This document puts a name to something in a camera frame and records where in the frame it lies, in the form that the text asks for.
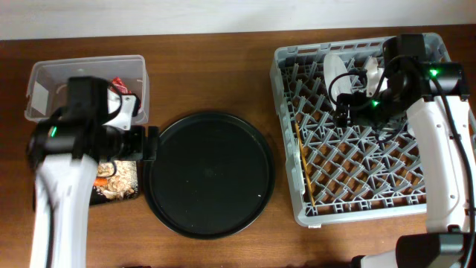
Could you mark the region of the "grey plate with food scraps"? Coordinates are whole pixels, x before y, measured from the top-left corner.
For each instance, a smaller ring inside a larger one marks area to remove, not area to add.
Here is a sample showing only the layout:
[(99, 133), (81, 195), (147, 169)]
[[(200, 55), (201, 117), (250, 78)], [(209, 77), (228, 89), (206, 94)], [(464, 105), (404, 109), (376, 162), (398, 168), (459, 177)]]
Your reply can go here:
[(331, 82), (340, 74), (347, 73), (347, 68), (343, 60), (336, 54), (328, 54), (324, 58), (324, 81), (326, 85), (327, 96), (332, 96), (336, 101), (337, 97), (341, 94), (351, 94), (351, 82), (350, 77), (339, 78), (332, 86), (331, 92), (329, 92), (329, 86)]

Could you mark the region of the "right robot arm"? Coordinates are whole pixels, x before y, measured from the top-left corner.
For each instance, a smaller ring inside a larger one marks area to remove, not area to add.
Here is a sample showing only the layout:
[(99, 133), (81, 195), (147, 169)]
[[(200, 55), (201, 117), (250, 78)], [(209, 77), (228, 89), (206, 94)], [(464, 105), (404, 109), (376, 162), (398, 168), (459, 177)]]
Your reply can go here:
[(385, 67), (346, 69), (324, 58), (338, 125), (383, 128), (405, 118), (416, 139), (427, 199), (425, 234), (402, 236), (393, 251), (357, 256), (354, 267), (470, 267), (475, 253), (475, 154), (469, 87), (458, 63), (397, 54)]

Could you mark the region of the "red snack wrapper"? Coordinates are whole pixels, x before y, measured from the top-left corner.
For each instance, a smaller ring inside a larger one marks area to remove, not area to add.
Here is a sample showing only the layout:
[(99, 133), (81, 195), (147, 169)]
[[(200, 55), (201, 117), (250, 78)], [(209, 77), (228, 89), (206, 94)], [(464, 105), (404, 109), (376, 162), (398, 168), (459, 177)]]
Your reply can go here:
[(126, 86), (126, 84), (119, 78), (116, 77), (112, 80), (112, 84), (108, 88), (108, 99), (110, 101), (118, 101), (120, 102), (120, 96), (121, 95), (126, 95), (126, 96), (135, 96), (136, 101), (133, 109), (133, 115), (136, 116), (139, 113), (139, 110), (141, 108), (141, 100), (138, 97), (137, 94), (129, 90), (129, 88)]

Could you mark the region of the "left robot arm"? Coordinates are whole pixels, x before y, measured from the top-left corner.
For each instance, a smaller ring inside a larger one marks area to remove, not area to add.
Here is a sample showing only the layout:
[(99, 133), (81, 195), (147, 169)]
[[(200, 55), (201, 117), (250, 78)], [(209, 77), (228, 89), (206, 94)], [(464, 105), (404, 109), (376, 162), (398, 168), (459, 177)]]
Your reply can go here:
[(90, 205), (139, 190), (138, 163), (155, 158), (157, 127), (59, 109), (37, 124), (27, 148), (35, 173), (30, 267), (84, 267)]

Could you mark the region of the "wooden chopstick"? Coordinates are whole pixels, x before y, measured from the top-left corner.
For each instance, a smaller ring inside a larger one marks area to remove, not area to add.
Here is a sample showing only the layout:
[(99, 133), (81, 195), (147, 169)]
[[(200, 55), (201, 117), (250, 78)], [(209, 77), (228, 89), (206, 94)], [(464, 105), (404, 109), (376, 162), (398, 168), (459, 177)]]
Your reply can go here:
[(307, 186), (307, 190), (308, 190), (309, 199), (311, 201), (312, 207), (315, 208), (315, 199), (313, 197), (312, 183), (311, 183), (311, 180), (309, 178), (309, 171), (308, 171), (308, 168), (307, 168), (306, 157), (305, 157), (305, 154), (304, 154), (304, 147), (303, 147), (302, 139), (301, 139), (301, 136), (300, 136), (299, 125), (296, 121), (295, 121), (294, 126), (295, 126), (295, 132), (296, 132), (296, 135), (297, 135), (297, 142), (298, 142), (298, 147), (299, 147), (299, 150), (300, 150), (300, 158), (301, 158), (301, 163), (302, 163), (303, 170), (304, 170), (304, 175), (305, 175), (305, 180), (306, 180), (306, 186)]

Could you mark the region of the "orange carrot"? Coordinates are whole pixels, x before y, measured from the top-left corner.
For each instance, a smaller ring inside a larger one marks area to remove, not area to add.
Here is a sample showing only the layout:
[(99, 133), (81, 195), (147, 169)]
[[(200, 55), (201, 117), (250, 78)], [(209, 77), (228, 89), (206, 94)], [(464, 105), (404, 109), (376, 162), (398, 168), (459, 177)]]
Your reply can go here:
[(100, 178), (97, 177), (96, 180), (94, 181), (94, 186), (100, 187), (108, 184), (108, 179), (107, 178)]

